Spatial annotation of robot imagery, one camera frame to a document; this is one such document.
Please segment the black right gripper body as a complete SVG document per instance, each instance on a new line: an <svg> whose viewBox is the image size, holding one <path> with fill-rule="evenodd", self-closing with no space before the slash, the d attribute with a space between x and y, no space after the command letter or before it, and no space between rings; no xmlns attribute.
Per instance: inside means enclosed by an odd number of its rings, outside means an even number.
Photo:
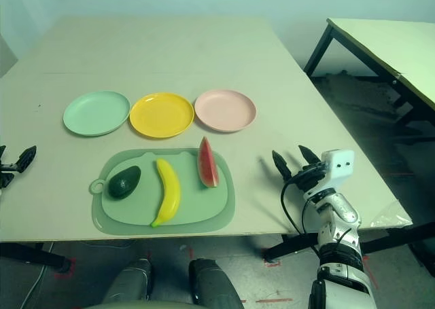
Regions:
<svg viewBox="0 0 435 309"><path fill-rule="evenodd" d="M309 191L326 176L326 165L322 162L303 166L295 176L290 177L285 183L295 184L299 190Z"/></svg>

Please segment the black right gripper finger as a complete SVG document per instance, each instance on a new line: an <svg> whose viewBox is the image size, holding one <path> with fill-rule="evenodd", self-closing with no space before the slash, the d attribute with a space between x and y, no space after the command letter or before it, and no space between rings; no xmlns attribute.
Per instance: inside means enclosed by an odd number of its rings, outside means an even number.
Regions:
<svg viewBox="0 0 435 309"><path fill-rule="evenodd" d="M272 157L275 167L281 174L284 181L288 181L292 178L292 173L287 166L287 162L284 160L283 156L272 150Z"/></svg>
<svg viewBox="0 0 435 309"><path fill-rule="evenodd" d="M321 160L308 147L299 145L298 148L308 164L316 164L321 162Z"/></svg>

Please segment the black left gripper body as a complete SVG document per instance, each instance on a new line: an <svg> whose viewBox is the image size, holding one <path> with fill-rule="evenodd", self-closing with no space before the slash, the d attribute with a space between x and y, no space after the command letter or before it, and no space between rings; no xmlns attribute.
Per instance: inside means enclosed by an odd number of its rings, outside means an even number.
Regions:
<svg viewBox="0 0 435 309"><path fill-rule="evenodd" d="M0 174L1 187L7 187L14 179L14 172L17 171L17 165L15 164L2 164Z"/></svg>

